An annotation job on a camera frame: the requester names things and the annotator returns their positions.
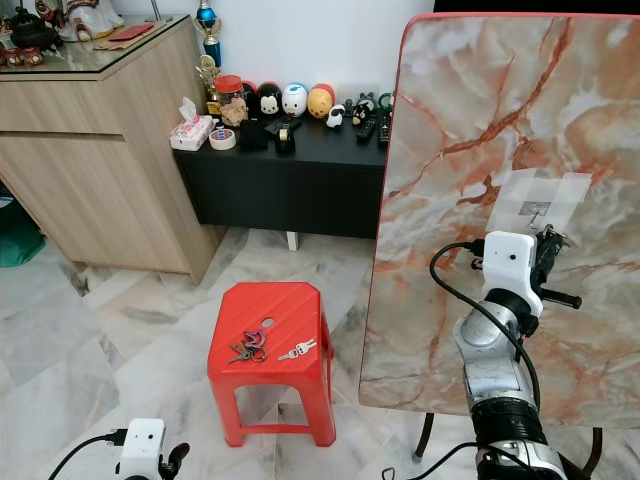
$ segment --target glass countertop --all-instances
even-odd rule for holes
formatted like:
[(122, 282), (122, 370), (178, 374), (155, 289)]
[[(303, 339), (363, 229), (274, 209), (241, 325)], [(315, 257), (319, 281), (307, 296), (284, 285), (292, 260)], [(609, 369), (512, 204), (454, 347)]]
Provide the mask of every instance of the glass countertop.
[[(142, 40), (134, 43), (124, 50), (94, 50), (93, 42), (65, 42), (57, 49), (57, 52), (44, 52), (44, 63), (38, 66), (23, 65), (20, 67), (2, 67), (1, 75), (11, 74), (39, 74), (39, 73), (101, 73), (114, 63), (146, 45), (163, 32), (170, 30), (182, 22), (189, 21), (189, 15), (172, 15), (173, 19), (165, 25), (150, 33)], [(127, 27), (144, 23), (149, 16), (123, 16), (124, 26), (114, 33), (121, 32)]]

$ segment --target wooden cabinet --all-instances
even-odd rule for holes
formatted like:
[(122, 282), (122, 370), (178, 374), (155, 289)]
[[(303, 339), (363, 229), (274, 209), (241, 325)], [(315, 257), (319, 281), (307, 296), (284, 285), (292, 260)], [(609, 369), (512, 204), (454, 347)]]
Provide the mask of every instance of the wooden cabinet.
[(206, 271), (220, 231), (198, 223), (168, 139), (182, 97), (203, 104), (196, 63), (186, 17), (93, 76), (0, 74), (0, 177), (69, 260)]

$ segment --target cabinet drawer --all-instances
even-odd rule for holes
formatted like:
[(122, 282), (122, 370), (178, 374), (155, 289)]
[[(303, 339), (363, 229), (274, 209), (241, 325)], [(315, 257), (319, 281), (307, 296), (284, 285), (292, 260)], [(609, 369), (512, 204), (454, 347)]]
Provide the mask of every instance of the cabinet drawer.
[(185, 271), (157, 197), (122, 137), (5, 133), (0, 173), (70, 260)]
[(122, 133), (101, 82), (0, 82), (0, 131)]

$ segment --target red plastic stool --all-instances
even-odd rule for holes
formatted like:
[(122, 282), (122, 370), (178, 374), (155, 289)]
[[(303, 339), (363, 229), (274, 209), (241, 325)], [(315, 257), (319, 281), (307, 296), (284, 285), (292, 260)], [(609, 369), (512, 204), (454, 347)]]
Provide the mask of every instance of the red plastic stool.
[[(270, 319), (272, 326), (263, 326)], [(267, 337), (266, 360), (228, 363), (238, 356), (230, 345), (245, 340), (244, 332), (260, 328)], [(298, 343), (311, 339), (318, 345), (305, 355), (278, 360)], [(326, 371), (322, 347), (327, 350)], [(319, 447), (330, 446), (336, 439), (331, 411), (332, 357), (320, 292), (308, 283), (240, 283), (225, 293), (209, 350), (208, 374), (227, 443), (241, 447), (243, 435), (253, 433), (310, 433)], [(242, 425), (236, 388), (265, 384), (296, 388), (309, 426)]]

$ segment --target marble floor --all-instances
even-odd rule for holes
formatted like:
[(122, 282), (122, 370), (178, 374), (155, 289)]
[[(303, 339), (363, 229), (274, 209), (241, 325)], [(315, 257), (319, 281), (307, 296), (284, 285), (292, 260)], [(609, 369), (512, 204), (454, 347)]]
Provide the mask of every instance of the marble floor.
[[(206, 276), (89, 268), (78, 274), (51, 245), (28, 264), (0, 269), (0, 477), (46, 479), (73, 446), (126, 427), (135, 417), (167, 425), (165, 454), (191, 444), (179, 479), (396, 479), (420, 473), (456, 444), (473, 439), (466, 417), (436, 416), (424, 466), (410, 453), (423, 414), (358, 403), (372, 241), (230, 229)], [(336, 347), (332, 372), (337, 441), (316, 448), (307, 436), (256, 435), (227, 447), (205, 360), (222, 294), (237, 282), (309, 281), (323, 294)], [(304, 421), (294, 391), (239, 393), (247, 422)], [(547, 430), (577, 464), (590, 431)], [(640, 478), (640, 431), (606, 431), (594, 478)], [(104, 443), (79, 453), (59, 479), (111, 479), (120, 449)], [(432, 477), (475, 478), (474, 454), (461, 452)]]

